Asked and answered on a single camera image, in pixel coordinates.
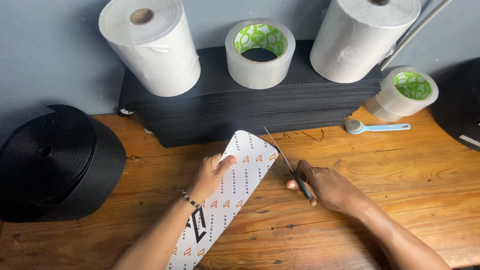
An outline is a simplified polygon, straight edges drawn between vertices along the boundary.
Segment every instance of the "scissors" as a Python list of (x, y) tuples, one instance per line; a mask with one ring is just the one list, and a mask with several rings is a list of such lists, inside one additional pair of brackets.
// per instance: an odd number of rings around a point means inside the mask
[(305, 195), (305, 197), (310, 200), (312, 198), (312, 195), (310, 194), (310, 192), (308, 191), (307, 189), (307, 186), (305, 186), (305, 183), (303, 182), (303, 180), (301, 179), (300, 175), (292, 168), (292, 166), (290, 166), (290, 163), (288, 162), (287, 158), (285, 157), (285, 155), (282, 153), (282, 151), (280, 150), (280, 148), (278, 148), (278, 145), (276, 144), (275, 140), (272, 138), (272, 136), (270, 135), (270, 133), (268, 132), (267, 128), (264, 127), (265, 131), (267, 131), (267, 134), (270, 136), (270, 138), (272, 139), (273, 143), (275, 144), (275, 147), (276, 149), (280, 152), (280, 154), (282, 155), (283, 157), (283, 160), (285, 160), (285, 163), (288, 165), (288, 168), (290, 169), (290, 173), (292, 174), (293, 176), (293, 179), (295, 179), (295, 181), (297, 182), (297, 184), (299, 185), (299, 187), (301, 188), (301, 190), (303, 191), (303, 194)]

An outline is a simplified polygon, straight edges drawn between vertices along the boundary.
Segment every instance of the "wooden table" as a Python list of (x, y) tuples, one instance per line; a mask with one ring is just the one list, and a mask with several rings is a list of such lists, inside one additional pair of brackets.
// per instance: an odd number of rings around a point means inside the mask
[[(364, 108), (354, 117), (382, 123)], [(129, 118), (96, 118), (127, 151), (117, 187), (81, 220), (1, 223), (0, 269), (110, 269), (179, 196), (201, 158), (227, 145), (165, 149)], [(338, 170), (450, 266), (480, 264), (480, 153), (449, 137), (428, 110), (401, 122), (412, 129), (350, 135), (334, 126), (273, 136), (291, 163), (306, 159)], [(289, 179), (286, 164), (276, 162), (201, 260), (202, 269), (387, 268), (365, 228), (344, 214), (311, 207), (285, 188)]]

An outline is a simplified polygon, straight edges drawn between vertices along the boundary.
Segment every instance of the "hand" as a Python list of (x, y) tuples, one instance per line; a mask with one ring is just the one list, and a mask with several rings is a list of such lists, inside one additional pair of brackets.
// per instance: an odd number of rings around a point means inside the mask
[[(375, 204), (335, 170), (312, 167), (307, 161), (300, 160), (295, 171), (303, 181), (306, 181), (305, 185), (313, 197), (310, 200), (312, 206), (319, 201), (329, 209), (357, 217), (370, 205)], [(295, 180), (288, 181), (287, 188), (295, 189), (297, 194), (302, 194)]]
[(222, 153), (206, 157), (200, 164), (193, 184), (187, 190), (187, 195), (196, 203), (201, 203), (210, 197), (220, 186), (223, 175), (237, 161), (235, 156), (229, 156), (218, 162)]

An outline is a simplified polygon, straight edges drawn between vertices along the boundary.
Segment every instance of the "beaded bracelet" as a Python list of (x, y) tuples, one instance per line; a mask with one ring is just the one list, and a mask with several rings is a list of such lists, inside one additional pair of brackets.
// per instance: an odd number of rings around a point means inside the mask
[(181, 192), (181, 195), (183, 196), (183, 198), (185, 198), (187, 200), (187, 202), (189, 202), (191, 205), (195, 206), (197, 209), (200, 209), (202, 208), (202, 205), (198, 204), (198, 203), (195, 203), (192, 199), (190, 199), (190, 197), (188, 197), (187, 193), (185, 192), (185, 190), (182, 190), (180, 191)]

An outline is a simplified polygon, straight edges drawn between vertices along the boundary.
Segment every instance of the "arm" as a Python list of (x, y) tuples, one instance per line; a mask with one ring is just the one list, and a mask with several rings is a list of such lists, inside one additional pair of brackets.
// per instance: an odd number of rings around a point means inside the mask
[[(221, 154), (204, 158), (187, 194), (200, 203), (210, 197), (221, 183), (222, 177), (235, 163), (234, 156), (218, 162)], [(114, 270), (166, 269), (173, 249), (195, 207), (182, 196), (160, 217), (153, 229), (143, 235), (123, 254)]]
[[(451, 270), (433, 249), (395, 222), (368, 196), (335, 170), (312, 167), (300, 160), (296, 169), (313, 196), (310, 204), (323, 206), (359, 219), (373, 234), (395, 270)], [(299, 191), (294, 180), (287, 183)]]

